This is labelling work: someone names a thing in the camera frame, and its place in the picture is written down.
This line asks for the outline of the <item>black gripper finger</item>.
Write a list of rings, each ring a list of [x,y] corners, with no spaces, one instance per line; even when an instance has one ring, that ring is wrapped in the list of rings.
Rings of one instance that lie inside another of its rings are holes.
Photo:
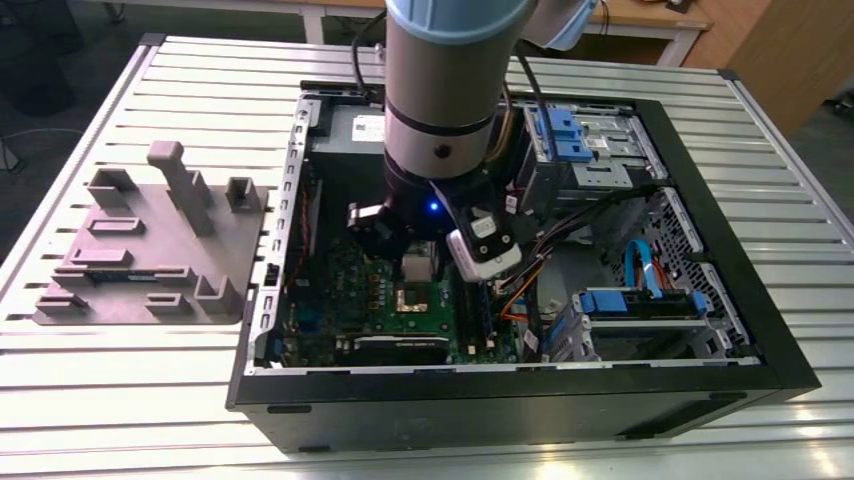
[[[387,261],[400,261],[406,252],[406,235],[395,224],[375,219],[368,240],[368,253]]]
[[[383,204],[360,205],[356,202],[348,204],[347,230],[354,235],[374,235],[379,233]]]

